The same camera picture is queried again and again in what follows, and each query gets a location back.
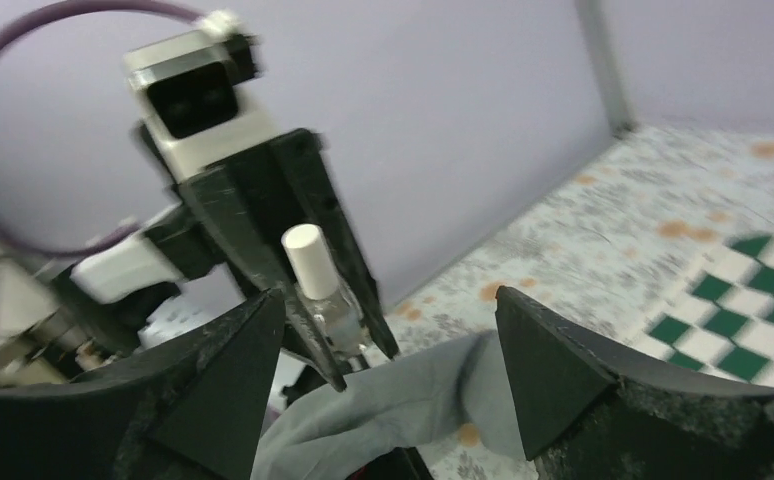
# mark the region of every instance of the gray cloth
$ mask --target gray cloth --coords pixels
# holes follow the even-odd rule
[[[490,450],[525,459],[496,332],[440,344],[301,398],[260,441],[252,480],[342,479],[396,447],[473,423]]]

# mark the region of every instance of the table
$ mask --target table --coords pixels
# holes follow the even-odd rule
[[[703,248],[774,230],[774,136],[643,127],[490,237],[389,316],[405,353],[495,328],[495,292],[520,288],[623,340]],[[422,447],[438,480],[536,478],[464,426]]]

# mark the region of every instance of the white bottle cap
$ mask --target white bottle cap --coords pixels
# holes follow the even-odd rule
[[[281,244],[305,297],[323,300],[340,288],[340,275],[317,225],[296,225],[281,236]]]

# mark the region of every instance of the lavender wall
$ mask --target lavender wall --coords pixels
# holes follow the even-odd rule
[[[774,132],[774,0],[602,0],[638,118]]]
[[[327,159],[385,303],[420,286],[612,142],[573,2],[183,0],[264,40],[254,88]],[[0,0],[0,25],[48,0]],[[0,60],[0,214],[71,246],[171,201],[129,139],[121,56],[184,26],[101,14]],[[211,279],[215,311],[236,296]]]

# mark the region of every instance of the green and white checkered pattern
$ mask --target green and white checkered pattern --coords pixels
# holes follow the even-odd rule
[[[711,250],[629,345],[711,375],[774,386],[774,234]]]

